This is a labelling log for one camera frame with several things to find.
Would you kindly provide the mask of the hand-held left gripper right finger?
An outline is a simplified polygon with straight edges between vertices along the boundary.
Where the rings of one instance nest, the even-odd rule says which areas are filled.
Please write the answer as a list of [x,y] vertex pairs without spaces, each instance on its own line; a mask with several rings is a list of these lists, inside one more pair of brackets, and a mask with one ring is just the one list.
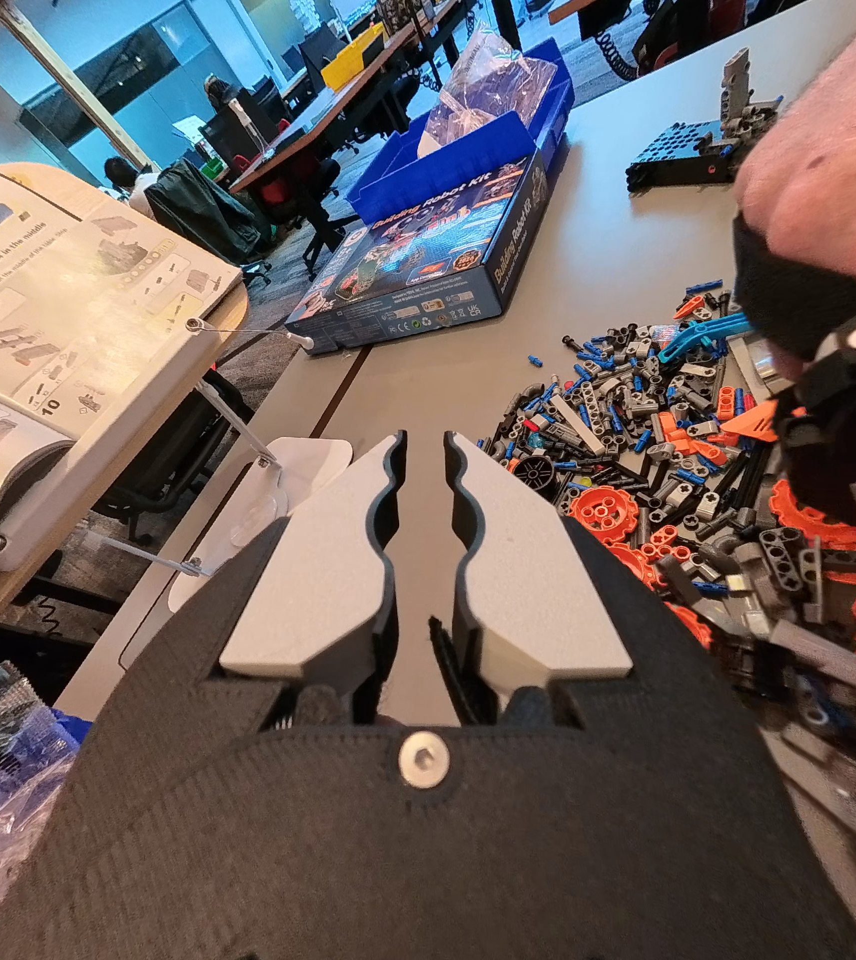
[[495,724],[522,689],[621,680],[632,659],[578,546],[578,522],[459,433],[443,438],[451,525],[465,552],[451,629],[431,641],[461,724]]

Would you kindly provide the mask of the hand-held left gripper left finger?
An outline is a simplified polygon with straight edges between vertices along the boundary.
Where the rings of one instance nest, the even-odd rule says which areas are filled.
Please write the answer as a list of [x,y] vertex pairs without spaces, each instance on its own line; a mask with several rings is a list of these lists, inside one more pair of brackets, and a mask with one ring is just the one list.
[[301,690],[327,686],[373,721],[398,647],[394,570],[407,436],[388,435],[287,520],[221,668]]

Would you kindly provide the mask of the small black wheel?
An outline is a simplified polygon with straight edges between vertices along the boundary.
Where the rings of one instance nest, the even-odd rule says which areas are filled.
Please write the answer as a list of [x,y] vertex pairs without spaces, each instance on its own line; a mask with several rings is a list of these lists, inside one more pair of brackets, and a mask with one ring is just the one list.
[[542,498],[553,499],[558,489],[558,473],[551,458],[531,455],[520,459],[513,476]]

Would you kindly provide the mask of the pile of toy building pieces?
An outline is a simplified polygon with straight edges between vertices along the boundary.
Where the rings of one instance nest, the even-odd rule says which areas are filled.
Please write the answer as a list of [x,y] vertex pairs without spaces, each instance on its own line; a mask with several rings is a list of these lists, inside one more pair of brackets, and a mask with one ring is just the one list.
[[727,371],[733,360],[748,372],[751,335],[658,359],[681,330],[733,314],[730,300],[695,287],[668,325],[564,337],[574,377],[517,393],[477,445],[510,474],[520,459],[551,458],[558,489],[547,500],[564,518],[590,487],[635,498],[637,526],[623,544],[671,551],[657,562],[667,588],[640,582],[740,695],[774,703],[763,723],[779,768],[856,839],[856,584],[829,577],[856,573],[856,550],[810,542],[770,510],[774,484],[788,481],[774,400],[757,404],[758,391]]

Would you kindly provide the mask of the person's right hand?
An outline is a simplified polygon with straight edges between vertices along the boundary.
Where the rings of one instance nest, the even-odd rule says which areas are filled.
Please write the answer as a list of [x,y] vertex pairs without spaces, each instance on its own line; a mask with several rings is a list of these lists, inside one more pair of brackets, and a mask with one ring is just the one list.
[[856,39],[753,150],[736,196],[775,256],[856,279]]

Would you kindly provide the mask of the orange toothed wheel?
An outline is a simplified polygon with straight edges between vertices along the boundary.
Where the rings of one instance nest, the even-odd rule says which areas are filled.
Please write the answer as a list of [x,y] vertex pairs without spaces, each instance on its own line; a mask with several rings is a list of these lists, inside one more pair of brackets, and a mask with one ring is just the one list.
[[607,549],[649,589],[658,591],[667,588],[657,562],[671,555],[668,547],[647,543],[641,549],[632,549],[626,543],[612,543],[607,545]]
[[[780,520],[781,526],[799,529],[811,543],[819,537],[822,547],[856,550],[856,527],[829,523],[822,511],[799,506],[786,479],[780,479],[774,484],[770,496],[770,510]],[[840,583],[856,585],[856,573],[831,573],[829,577]]]
[[572,501],[568,516],[578,521],[605,546],[621,544],[637,526],[635,498],[613,486],[591,486]]

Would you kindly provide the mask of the wooden book stand, white base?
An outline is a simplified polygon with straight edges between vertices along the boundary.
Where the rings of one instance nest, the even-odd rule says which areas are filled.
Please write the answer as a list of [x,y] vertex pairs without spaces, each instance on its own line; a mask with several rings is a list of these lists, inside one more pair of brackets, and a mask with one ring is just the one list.
[[[95,191],[94,205],[83,216],[76,216],[52,199],[45,198],[76,218],[83,218],[98,206],[98,194],[102,193]],[[173,397],[165,397],[165,402],[159,409],[164,416],[153,416],[146,430],[140,432],[134,438],[134,443],[122,451],[122,469],[114,467],[110,469],[107,476],[99,476],[75,496],[69,496],[66,506],[54,505],[54,492],[51,490],[45,497],[43,507],[37,507],[34,511],[35,520],[41,527],[41,531],[39,537],[31,538],[26,537],[26,533],[31,533],[31,530],[26,530],[22,524],[15,523],[16,508],[25,506],[29,495],[38,490],[43,476],[50,473],[56,460],[55,456],[51,456],[47,464],[38,463],[30,470],[28,476],[18,478],[16,486],[13,486],[9,495],[0,502],[0,574],[18,573],[22,580],[25,580],[33,570],[36,570],[40,561],[47,557],[62,538],[61,529],[71,528],[75,522],[84,517],[87,510],[92,509],[98,498],[147,444],[171,412],[193,391],[201,394],[245,437],[255,452],[257,468],[254,471],[254,479],[248,483],[252,491],[241,493],[241,518],[228,522],[231,534],[216,534],[216,541],[221,541],[221,544],[215,551],[202,553],[199,559],[189,560],[186,563],[176,561],[173,564],[176,570],[197,576],[196,567],[200,566],[208,576],[213,574],[234,551],[245,546],[255,533],[263,530],[269,522],[278,517],[288,515],[311,494],[322,489],[346,469],[352,453],[350,445],[345,441],[281,438],[273,445],[267,445],[254,437],[250,428],[242,422],[228,401],[219,395],[212,384],[204,380],[206,372],[215,363],[225,342],[234,335],[240,323],[236,319],[234,324],[228,324],[227,308],[224,303],[232,301],[237,306],[242,302],[245,303],[246,297],[242,295],[242,288],[259,270],[254,266],[236,267],[241,272],[239,285],[235,286],[204,320],[205,324],[211,329],[216,329],[218,334],[218,342],[205,354],[204,359],[207,360],[207,365],[194,364],[188,376],[175,386]]]

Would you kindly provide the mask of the turquoise wrench-shaped piece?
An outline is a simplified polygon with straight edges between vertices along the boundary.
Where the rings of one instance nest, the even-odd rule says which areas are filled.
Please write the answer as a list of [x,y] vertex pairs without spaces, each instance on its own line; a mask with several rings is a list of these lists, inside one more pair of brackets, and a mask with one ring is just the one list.
[[743,312],[712,318],[681,330],[658,354],[662,365],[670,365],[679,357],[697,346],[712,344],[753,332],[753,327]]

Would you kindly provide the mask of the office chair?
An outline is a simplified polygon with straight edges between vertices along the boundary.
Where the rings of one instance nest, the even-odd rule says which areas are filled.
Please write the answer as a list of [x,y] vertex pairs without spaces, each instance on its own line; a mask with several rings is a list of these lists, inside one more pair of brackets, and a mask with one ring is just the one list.
[[308,146],[245,187],[273,226],[298,229],[305,221],[312,224],[314,237],[302,254],[310,280],[316,277],[323,247],[336,250],[345,228],[361,220],[356,213],[332,219],[323,206],[329,195],[338,196],[335,181],[339,173],[338,162],[320,158],[314,147]]
[[192,391],[98,498],[93,511],[127,522],[134,538],[138,517],[171,510],[202,474],[229,427],[210,402]]

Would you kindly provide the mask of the black perforated block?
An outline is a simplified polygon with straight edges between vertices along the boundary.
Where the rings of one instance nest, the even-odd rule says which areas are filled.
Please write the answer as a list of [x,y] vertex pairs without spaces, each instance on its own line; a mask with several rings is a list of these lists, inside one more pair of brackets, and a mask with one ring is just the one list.
[[757,142],[778,119],[783,97],[753,102],[749,49],[724,66],[720,118],[675,123],[626,169],[626,188],[640,194],[654,187],[731,184]]

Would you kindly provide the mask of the blue toy kit box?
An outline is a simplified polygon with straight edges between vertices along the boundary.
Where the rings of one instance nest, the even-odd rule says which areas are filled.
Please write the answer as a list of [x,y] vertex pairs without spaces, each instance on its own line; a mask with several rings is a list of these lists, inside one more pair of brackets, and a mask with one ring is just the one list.
[[550,198],[541,150],[350,233],[285,321],[307,354],[499,317]]

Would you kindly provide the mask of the instruction manual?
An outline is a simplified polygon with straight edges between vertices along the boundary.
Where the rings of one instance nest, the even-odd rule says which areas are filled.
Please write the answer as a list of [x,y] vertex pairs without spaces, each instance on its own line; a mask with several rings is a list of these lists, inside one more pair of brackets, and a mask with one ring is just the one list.
[[16,524],[66,506],[218,342],[204,320],[240,269],[98,194],[76,218],[0,174],[0,502],[55,462]]

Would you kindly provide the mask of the black backpack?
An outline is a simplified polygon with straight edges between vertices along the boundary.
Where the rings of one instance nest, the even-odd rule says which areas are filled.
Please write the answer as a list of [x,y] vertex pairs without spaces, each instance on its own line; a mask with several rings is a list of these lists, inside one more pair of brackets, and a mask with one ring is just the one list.
[[271,228],[263,218],[185,159],[163,170],[145,188],[156,221],[195,246],[235,266],[263,261]]

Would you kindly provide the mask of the long wooden office desk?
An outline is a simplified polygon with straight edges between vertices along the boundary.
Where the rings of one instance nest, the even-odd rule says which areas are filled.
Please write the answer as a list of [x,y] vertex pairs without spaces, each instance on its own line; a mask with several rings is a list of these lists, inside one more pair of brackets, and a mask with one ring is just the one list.
[[443,2],[434,19],[422,22],[419,17],[398,30],[371,64],[345,87],[338,91],[322,90],[311,108],[304,110],[291,127],[230,184],[229,191],[236,195],[252,189],[311,146],[338,150],[351,139],[362,114],[387,99],[392,84],[409,66],[410,58],[425,55],[431,59],[439,49],[454,46],[454,31],[473,6],[475,2]]

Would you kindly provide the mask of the yellow storage bin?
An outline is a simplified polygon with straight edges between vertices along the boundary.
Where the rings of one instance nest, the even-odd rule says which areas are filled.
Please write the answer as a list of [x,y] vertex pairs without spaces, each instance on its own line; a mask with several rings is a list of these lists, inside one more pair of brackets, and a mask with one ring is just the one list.
[[334,60],[322,68],[321,77],[327,88],[338,91],[361,74],[385,49],[385,25],[375,23],[342,49]]

